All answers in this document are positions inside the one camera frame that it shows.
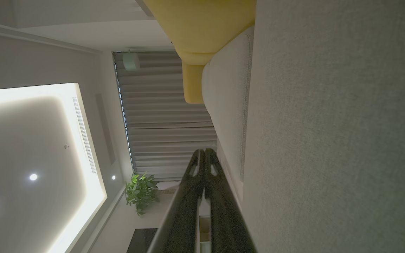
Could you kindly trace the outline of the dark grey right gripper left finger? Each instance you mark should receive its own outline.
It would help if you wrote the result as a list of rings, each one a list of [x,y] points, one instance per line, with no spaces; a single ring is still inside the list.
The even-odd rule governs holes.
[[[196,150],[157,230],[149,253],[194,253],[198,209],[204,191],[204,151]]]

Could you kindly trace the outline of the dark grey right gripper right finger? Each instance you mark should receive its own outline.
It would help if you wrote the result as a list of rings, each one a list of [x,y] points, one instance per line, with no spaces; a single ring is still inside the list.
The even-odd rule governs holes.
[[[211,209],[213,253],[256,253],[240,208],[213,149],[205,150],[205,198]]]

